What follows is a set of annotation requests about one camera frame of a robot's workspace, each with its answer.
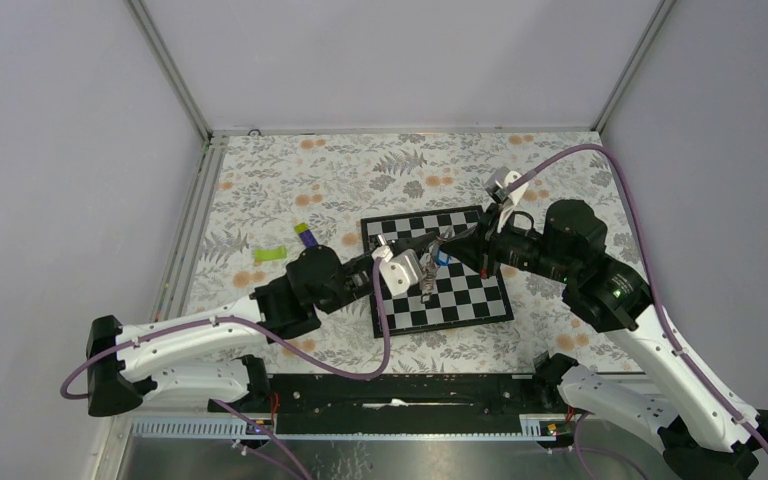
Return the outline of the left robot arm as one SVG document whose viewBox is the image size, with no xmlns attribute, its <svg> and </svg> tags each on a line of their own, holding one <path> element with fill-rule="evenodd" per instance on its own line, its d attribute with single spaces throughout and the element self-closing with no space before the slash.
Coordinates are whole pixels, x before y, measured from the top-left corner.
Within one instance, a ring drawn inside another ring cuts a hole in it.
<svg viewBox="0 0 768 480">
<path fill-rule="evenodd" d="M 95 319 L 86 347 L 87 410 L 109 417 L 158 399 L 237 402 L 256 411 L 269 401 L 262 362 L 201 362 L 223 349 L 259 347 L 320 328 L 333 313 L 374 293 L 398 295 L 419 283 L 419 263 L 435 233 L 378 239 L 379 245 L 348 261 L 326 246 L 308 247 L 284 275 L 233 302 L 172 320 L 124 325 L 115 316 Z"/>
</svg>

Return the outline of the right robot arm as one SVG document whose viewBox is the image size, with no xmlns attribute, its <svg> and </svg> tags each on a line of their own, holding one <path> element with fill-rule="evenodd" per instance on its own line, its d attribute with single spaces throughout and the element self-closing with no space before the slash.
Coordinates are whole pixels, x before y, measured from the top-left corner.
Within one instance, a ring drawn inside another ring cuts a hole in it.
<svg viewBox="0 0 768 480">
<path fill-rule="evenodd" d="M 535 402 L 565 405 L 607 420 L 656 450 L 683 479 L 746 479 L 768 445 L 768 410 L 729 390 L 661 320 L 648 283 L 606 251 L 606 224 L 581 200 L 559 200 L 541 230 L 522 229 L 489 206 L 478 223 L 442 249 L 481 275 L 507 265 L 563 285 L 580 320 L 620 347 L 660 391 L 650 398 L 608 381 L 569 356 L 536 363 Z"/>
</svg>

